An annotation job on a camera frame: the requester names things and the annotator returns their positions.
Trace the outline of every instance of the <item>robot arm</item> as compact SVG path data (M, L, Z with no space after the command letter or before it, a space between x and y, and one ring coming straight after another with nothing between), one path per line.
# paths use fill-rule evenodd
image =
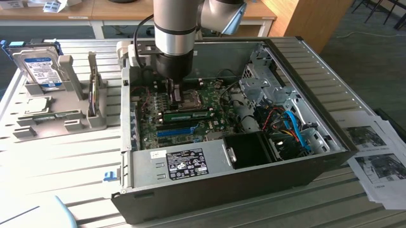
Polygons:
M156 70L172 102L182 101L182 80L191 73L196 26L234 34L246 10L243 0L154 0Z

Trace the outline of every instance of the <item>slatted tabletop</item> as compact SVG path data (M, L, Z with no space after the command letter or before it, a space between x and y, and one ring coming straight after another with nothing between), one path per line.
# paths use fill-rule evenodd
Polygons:
M0 190L12 194L55 194L83 228L129 227L278 227L382 228L406 226L406 212L385 210L369 201L358 179L346 166L323 173L306 187L294 188L162 220L125 224L109 199L116 181L101 183L105 171L120 164L120 68L115 53L119 40L60 40L72 55L79 80L89 75L88 51L96 51L101 77L108 80L107 129L97 132L24 142L23 150L0 152ZM306 44L295 38L274 38L328 111L366 110L358 99ZM24 80L17 72L5 97L0 145L11 140L7 126L21 111Z

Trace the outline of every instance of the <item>gray carpet floor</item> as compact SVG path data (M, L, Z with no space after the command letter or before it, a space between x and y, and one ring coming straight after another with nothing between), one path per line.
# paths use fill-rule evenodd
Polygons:
M361 6L354 14L349 9L331 39L320 53L322 58L343 78L361 98L373 108L382 108L406 129L406 37L377 37L353 34L347 38L336 38L353 31L381 35L406 35L406 26L393 29L398 18L383 21L386 13L375 12L369 22L370 9ZM115 34L112 27L104 27L105 38L127 38L135 26L121 29L123 35ZM32 38L45 39L88 39L95 38L91 27L0 27L0 39L29 41ZM15 73L16 66L5 54L0 53L0 96Z

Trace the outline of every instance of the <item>motherboard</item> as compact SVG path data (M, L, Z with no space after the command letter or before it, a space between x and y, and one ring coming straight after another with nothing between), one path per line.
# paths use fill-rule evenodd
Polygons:
M204 142L238 132L232 105L220 104L222 82L200 82L198 88L186 90L176 107L156 86L133 88L141 150Z

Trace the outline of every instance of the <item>blue hard drive label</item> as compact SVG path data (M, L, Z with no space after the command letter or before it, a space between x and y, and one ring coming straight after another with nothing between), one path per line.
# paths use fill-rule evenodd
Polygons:
M166 154L170 179L208 174L207 162L202 148Z
M27 70L35 81L45 88L59 87L63 84L57 71L52 69L52 59L48 57L24 59Z

